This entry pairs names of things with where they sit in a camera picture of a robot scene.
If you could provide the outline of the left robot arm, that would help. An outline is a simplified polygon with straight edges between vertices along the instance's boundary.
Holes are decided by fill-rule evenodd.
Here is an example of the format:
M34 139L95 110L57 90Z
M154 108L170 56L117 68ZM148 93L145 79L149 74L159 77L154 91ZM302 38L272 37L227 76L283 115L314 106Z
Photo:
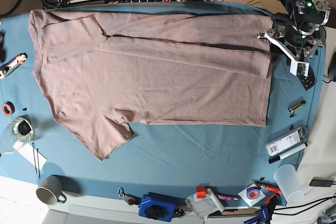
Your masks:
M306 77L308 60L321 45L316 32L328 22L331 7L326 0L281 1L288 13L272 15L271 19L278 27L265 33L265 36L290 60L290 73Z

